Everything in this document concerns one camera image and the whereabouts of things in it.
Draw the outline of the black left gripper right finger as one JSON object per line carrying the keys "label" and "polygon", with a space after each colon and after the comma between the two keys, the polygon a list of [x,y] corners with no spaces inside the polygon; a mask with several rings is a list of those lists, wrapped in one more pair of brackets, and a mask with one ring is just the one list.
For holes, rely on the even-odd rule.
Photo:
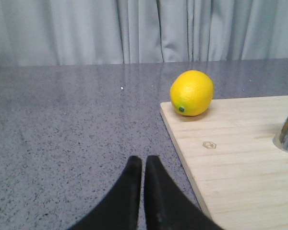
{"label": "black left gripper right finger", "polygon": [[178,188],[158,156],[148,156],[144,179],[148,230],[220,230]]}

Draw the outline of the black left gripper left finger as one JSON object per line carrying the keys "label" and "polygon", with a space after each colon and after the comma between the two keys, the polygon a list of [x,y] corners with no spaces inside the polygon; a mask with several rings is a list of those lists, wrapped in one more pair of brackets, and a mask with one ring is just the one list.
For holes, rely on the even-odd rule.
{"label": "black left gripper left finger", "polygon": [[137,229],[142,179],[142,161],[130,156],[119,179],[107,195],[71,230]]}

